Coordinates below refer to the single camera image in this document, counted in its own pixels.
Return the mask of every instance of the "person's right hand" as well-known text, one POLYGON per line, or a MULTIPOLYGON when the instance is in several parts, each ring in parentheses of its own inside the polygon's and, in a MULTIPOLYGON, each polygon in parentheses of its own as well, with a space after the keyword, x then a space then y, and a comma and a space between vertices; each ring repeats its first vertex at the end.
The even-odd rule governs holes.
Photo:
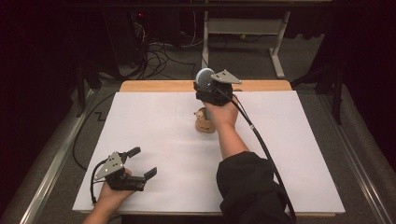
POLYGON ((221 131, 224 127, 235 128, 238 109, 233 103, 229 102, 226 105, 219 106, 204 102, 204 106, 209 111, 212 122, 218 131, 221 131))

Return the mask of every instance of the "person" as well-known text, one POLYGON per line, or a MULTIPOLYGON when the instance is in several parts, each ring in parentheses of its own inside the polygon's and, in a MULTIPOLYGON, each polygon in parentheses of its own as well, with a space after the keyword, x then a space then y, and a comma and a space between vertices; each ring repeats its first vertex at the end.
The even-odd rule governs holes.
MULTIPOLYGON (((235 129, 237 108, 231 102, 223 106, 205 102, 204 105, 219 135, 223 161, 219 163, 216 179, 223 197, 220 209, 227 223, 294 223, 285 213, 287 195, 274 181, 271 163, 251 152, 235 129)), ((105 183, 84 224, 105 223, 131 194, 127 190, 111 190, 105 183)))

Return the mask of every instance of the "white paper sheet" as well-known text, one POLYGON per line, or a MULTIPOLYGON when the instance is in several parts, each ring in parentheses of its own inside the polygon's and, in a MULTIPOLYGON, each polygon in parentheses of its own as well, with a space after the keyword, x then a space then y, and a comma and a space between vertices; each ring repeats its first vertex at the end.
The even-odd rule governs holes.
MULTIPOLYGON (((296 213, 344 213, 345 209, 295 91, 238 92, 250 119, 268 146, 296 213)), ((73 210, 92 210, 93 167, 113 151, 141 147, 125 167, 158 174, 119 212, 220 213, 216 184, 221 161, 218 135, 198 133, 193 112, 202 107, 194 92, 118 92, 101 133, 73 210)), ((242 116, 237 131, 251 151, 264 157, 242 116)), ((94 186, 98 197, 101 184, 94 186)))

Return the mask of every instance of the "hand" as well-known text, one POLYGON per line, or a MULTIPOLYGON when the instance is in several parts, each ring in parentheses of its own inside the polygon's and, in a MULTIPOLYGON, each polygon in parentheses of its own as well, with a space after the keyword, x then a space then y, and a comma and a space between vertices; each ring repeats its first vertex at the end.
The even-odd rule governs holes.
MULTIPOLYGON (((125 169, 125 172, 129 175, 132 174, 128 169, 125 169)), ((107 223, 124 200, 133 193, 135 193, 134 190, 113 190, 105 181, 95 207, 83 223, 107 223)))
POLYGON ((235 127, 236 119, 238 117, 238 109, 236 106, 229 102, 226 105, 212 105, 204 102, 206 109, 209 111, 212 118, 213 124, 217 130, 221 130, 223 127, 235 127))

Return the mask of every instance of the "black jacket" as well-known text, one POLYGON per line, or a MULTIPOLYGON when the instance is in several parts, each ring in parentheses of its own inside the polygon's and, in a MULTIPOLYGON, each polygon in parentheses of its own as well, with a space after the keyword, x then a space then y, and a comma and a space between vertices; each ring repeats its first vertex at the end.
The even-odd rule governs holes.
POLYGON ((255 153, 241 152, 222 161, 217 182, 228 223, 294 223, 285 213, 286 192, 274 181, 271 163, 255 153))

